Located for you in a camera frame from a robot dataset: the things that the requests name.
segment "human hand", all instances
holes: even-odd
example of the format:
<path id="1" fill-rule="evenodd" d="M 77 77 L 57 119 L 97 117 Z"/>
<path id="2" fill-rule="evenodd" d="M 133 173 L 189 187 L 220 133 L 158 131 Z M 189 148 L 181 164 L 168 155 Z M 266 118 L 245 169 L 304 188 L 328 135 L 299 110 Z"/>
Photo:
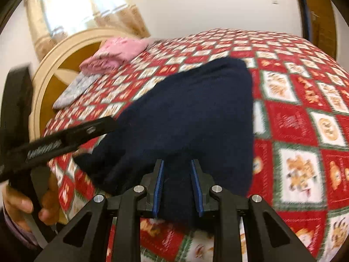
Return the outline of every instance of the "human hand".
<path id="1" fill-rule="evenodd" d="M 31 231 L 25 222 L 22 212 L 32 213 L 33 203 L 31 200 L 12 188 L 8 183 L 2 189 L 4 208 L 11 220 L 25 231 Z M 39 212 L 39 219 L 46 225 L 53 225 L 59 219 L 58 185 L 56 176 L 51 173 L 48 179 L 48 190 L 41 199 L 43 208 Z"/>

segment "beige curtain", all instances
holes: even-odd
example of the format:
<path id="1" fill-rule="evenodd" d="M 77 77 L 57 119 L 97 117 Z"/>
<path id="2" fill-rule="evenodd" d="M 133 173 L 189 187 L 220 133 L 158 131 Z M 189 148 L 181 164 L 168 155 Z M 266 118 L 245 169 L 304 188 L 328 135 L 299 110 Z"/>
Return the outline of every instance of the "beige curtain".
<path id="1" fill-rule="evenodd" d="M 150 34 L 129 0 L 24 0 L 38 58 L 64 38 L 95 27 L 113 27 L 140 38 Z"/>

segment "red patterned bedspread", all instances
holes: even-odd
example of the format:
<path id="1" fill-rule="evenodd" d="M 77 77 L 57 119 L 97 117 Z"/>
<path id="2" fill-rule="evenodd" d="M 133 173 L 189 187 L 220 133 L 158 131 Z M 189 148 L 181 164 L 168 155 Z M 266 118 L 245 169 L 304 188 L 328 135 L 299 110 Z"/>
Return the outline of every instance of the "red patterned bedspread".
<path id="1" fill-rule="evenodd" d="M 348 235 L 349 75 L 303 38 L 213 29 L 155 44 L 117 74 L 96 81 L 57 113 L 45 133 L 106 115 L 117 117 L 166 76 L 226 56 L 243 59 L 254 80 L 250 194 L 258 193 L 271 204 L 314 257 L 330 261 Z M 92 148 L 99 140 L 84 147 Z M 53 159 L 50 166 L 69 219 L 102 192 L 71 154 Z M 245 261 L 243 234 L 241 241 Z M 141 221 L 141 244 L 143 261 L 212 260 L 213 238 L 207 233 L 186 232 L 161 220 Z"/>

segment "pink cloth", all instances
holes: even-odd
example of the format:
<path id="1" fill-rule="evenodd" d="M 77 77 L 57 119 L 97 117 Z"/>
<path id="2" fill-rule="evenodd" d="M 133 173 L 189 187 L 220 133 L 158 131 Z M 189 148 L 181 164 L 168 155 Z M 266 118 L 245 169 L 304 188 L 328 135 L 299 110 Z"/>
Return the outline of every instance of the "pink cloth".
<path id="1" fill-rule="evenodd" d="M 153 42 L 150 38 L 110 38 L 92 57 L 81 63 L 80 70 L 85 75 L 115 73 L 121 65 L 137 57 Z"/>

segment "metal screw head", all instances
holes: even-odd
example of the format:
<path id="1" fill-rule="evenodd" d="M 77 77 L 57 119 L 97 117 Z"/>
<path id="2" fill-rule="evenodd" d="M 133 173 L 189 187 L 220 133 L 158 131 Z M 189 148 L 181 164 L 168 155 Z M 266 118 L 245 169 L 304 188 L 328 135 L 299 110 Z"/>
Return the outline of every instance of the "metal screw head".
<path id="1" fill-rule="evenodd" d="M 93 197 L 93 201 L 95 201 L 96 203 L 100 203 L 104 200 L 104 197 L 103 195 L 99 194 L 99 195 L 96 195 L 95 197 Z"/>
<path id="2" fill-rule="evenodd" d="M 212 189 L 212 191 L 215 192 L 215 193 L 219 193 L 219 192 L 221 192 L 221 191 L 223 190 L 223 188 L 220 187 L 219 185 L 213 185 L 213 186 L 211 187 L 211 189 Z"/>
<path id="3" fill-rule="evenodd" d="M 252 200 L 255 201 L 256 203 L 259 203 L 259 202 L 261 202 L 262 197 L 259 195 L 253 195 Z"/>
<path id="4" fill-rule="evenodd" d="M 96 127 L 95 126 L 92 126 L 92 127 L 89 127 L 87 130 L 86 130 L 86 133 L 87 134 L 92 134 L 93 132 L 96 131 Z"/>
<path id="5" fill-rule="evenodd" d="M 144 191 L 144 187 L 142 185 L 137 185 L 133 188 L 133 191 L 135 191 L 137 193 L 141 193 Z"/>

